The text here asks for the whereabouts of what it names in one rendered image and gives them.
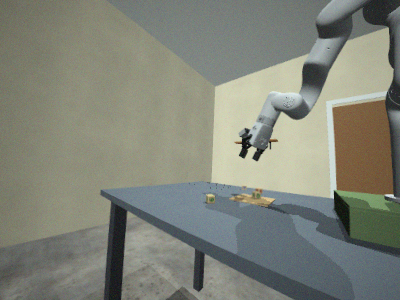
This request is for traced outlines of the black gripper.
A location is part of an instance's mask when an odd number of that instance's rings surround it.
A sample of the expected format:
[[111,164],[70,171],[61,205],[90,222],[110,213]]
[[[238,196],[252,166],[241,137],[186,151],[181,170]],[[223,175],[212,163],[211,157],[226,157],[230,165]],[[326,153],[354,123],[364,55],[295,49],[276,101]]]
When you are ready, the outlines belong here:
[[[261,154],[268,148],[273,133],[273,127],[261,122],[255,122],[247,136],[242,137],[242,149],[239,156],[245,158],[251,146],[257,148],[252,159],[258,161]],[[246,142],[247,140],[247,142]],[[247,143],[247,144],[246,144]],[[248,145],[248,146],[247,146]]]

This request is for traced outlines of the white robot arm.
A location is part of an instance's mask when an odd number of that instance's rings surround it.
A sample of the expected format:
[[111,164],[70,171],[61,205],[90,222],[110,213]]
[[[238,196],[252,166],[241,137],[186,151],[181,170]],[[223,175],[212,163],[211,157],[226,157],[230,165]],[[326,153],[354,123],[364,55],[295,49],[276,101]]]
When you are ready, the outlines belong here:
[[384,195],[384,199],[400,203],[400,0],[332,0],[316,19],[318,38],[303,64],[299,94],[269,93],[257,122],[274,128],[281,112],[294,120],[303,119],[309,114],[332,65],[352,32],[352,14],[361,8],[366,22],[389,28],[388,60],[394,73],[386,94],[385,107],[390,129],[394,195]]

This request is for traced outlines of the beige flat mat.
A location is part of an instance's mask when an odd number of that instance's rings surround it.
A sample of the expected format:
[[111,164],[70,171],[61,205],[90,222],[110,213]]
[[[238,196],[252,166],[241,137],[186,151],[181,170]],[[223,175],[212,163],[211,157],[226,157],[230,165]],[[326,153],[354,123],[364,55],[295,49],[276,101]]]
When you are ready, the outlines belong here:
[[229,198],[229,200],[234,200],[234,201],[264,206],[264,207],[268,207],[270,204],[272,204],[275,201],[275,199],[266,198],[266,197],[261,197],[261,199],[255,199],[255,198],[252,198],[252,195],[247,195],[247,194],[240,194],[238,196]]

